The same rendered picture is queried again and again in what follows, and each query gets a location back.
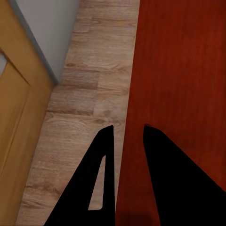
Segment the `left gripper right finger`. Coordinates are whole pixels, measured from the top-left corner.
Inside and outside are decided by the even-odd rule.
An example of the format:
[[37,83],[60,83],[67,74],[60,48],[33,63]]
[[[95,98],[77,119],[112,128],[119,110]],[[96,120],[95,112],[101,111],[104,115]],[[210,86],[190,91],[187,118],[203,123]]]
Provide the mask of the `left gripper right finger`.
[[226,192],[162,131],[143,144],[161,226],[226,226]]

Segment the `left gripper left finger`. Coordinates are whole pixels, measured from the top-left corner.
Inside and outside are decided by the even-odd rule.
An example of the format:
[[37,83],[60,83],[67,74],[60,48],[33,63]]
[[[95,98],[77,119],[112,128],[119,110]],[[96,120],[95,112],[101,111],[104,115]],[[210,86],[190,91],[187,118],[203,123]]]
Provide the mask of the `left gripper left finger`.
[[[88,210],[105,155],[103,207]],[[44,226],[115,226],[113,125],[96,134]]]

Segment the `storage box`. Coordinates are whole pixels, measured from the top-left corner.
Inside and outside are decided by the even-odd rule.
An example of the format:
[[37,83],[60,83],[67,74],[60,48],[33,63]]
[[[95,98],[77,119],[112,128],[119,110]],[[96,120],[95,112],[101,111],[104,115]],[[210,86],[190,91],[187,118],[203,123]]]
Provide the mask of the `storage box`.
[[226,192],[226,0],[140,0],[115,226],[161,226],[145,125]]

